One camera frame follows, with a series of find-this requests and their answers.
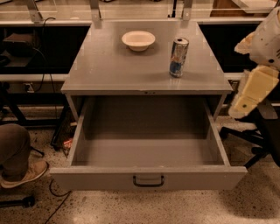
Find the drawer handle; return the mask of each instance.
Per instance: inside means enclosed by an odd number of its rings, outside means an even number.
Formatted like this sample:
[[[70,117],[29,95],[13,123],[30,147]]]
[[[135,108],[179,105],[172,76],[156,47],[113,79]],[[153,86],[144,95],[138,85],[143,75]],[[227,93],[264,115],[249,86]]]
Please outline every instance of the drawer handle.
[[[161,176],[160,177],[160,183],[159,184],[152,184],[152,185],[148,185],[148,184],[138,184],[137,183],[137,177],[136,176],[133,176],[133,184],[135,186],[138,186],[138,187],[160,187],[162,186],[163,184],[165,183],[165,177],[164,176]]]

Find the cabinet top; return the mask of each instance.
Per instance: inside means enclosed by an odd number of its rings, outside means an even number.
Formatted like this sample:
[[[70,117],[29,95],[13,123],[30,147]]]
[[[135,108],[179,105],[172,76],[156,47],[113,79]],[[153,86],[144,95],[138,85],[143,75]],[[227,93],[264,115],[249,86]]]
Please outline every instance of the cabinet top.
[[[156,41],[133,52],[122,36],[151,32]],[[189,39],[181,78],[169,75],[173,40]],[[195,21],[100,21],[92,23],[62,88],[72,95],[220,94],[231,87]]]

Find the chair wheel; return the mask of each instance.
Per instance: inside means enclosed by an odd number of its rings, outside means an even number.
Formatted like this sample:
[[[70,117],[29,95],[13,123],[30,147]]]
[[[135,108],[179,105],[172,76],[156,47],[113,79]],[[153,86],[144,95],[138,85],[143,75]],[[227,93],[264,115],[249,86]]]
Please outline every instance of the chair wheel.
[[[225,131],[224,128],[221,128],[220,130],[220,138],[226,139],[228,137],[228,133]]]
[[[35,199],[33,196],[23,199],[23,207],[33,207],[35,205]]]

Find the gray cabinet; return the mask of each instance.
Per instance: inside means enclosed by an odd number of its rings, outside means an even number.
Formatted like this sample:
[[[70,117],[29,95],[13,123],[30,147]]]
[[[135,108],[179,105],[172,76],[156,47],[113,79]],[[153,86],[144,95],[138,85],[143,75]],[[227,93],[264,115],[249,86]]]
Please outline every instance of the gray cabinet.
[[[155,44],[132,52],[120,41],[132,29],[153,32]],[[178,35],[190,47],[174,79]],[[78,126],[68,165],[52,176],[73,190],[234,188],[247,171],[230,165],[215,127],[231,87],[212,55],[194,21],[93,24],[62,88]]]

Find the chair base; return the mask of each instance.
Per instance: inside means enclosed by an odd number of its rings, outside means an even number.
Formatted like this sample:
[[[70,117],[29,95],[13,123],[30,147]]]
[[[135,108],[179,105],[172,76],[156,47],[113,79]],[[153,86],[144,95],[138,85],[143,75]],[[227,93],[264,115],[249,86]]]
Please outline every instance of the chair base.
[[[21,200],[0,201],[0,207],[33,207],[34,205],[35,198],[33,196],[29,196]]]
[[[262,138],[262,135],[257,133],[257,129],[248,129],[244,131],[238,131],[227,127],[222,127],[220,130],[220,137],[225,139],[228,134],[244,139],[252,144],[257,144],[260,147],[253,147],[252,153],[255,154],[244,166],[248,169],[262,158],[266,158],[270,154],[267,150],[266,143]]]

